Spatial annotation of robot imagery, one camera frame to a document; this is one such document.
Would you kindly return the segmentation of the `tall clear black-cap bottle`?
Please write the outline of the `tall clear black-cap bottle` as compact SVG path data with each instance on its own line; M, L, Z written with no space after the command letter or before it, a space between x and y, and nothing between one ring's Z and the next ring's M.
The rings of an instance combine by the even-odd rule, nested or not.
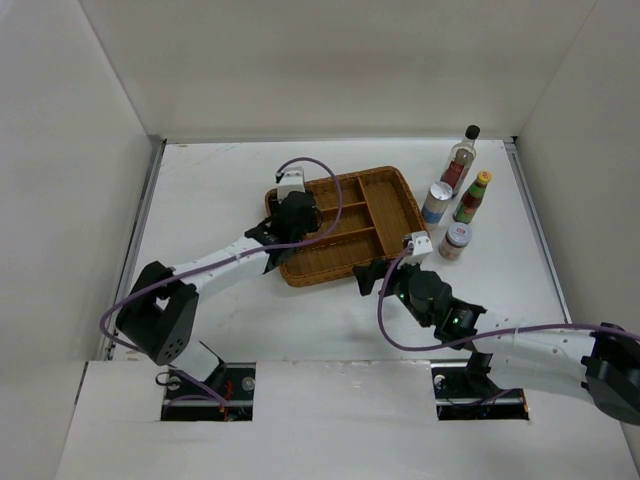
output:
M480 135L478 125L469 125L462 140L455 144L446 161L440 180L452 188L452 196L455 197L464 183L471 165L476 159L475 142Z

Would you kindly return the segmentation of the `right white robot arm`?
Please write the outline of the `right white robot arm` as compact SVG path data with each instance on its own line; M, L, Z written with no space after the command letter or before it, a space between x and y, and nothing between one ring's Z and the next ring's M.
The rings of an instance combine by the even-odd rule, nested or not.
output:
M639 422L639 337L609 323L528 325L456 298L433 271L376 259L353 269L359 292L397 298L431 330L433 350L466 350L464 384L483 396L493 389L530 389L573 397L623 423Z

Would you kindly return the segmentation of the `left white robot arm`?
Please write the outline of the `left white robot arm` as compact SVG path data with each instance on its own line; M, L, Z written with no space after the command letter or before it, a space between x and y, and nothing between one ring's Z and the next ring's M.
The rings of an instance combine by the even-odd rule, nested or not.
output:
M224 361L192 338L199 301L278 268L320 225L313 194L293 191L228 247L178 266L148 264L131 291L143 294L121 307L116 328L156 365L184 372L200 397L216 397L224 387Z

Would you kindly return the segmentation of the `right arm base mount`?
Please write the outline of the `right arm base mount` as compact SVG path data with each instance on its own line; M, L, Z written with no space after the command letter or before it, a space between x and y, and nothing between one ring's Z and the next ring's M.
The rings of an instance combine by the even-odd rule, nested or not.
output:
M466 361L432 362L431 375L440 421L529 420L522 389L500 389L472 374Z

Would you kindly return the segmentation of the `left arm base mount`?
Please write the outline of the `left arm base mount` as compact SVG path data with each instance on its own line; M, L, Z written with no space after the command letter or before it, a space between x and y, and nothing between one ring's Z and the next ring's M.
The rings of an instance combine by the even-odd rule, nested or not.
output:
M226 405L175 370L158 373L157 386L163 388L160 420L165 422L248 422L253 418L256 389L255 363L229 363L222 366L208 386Z

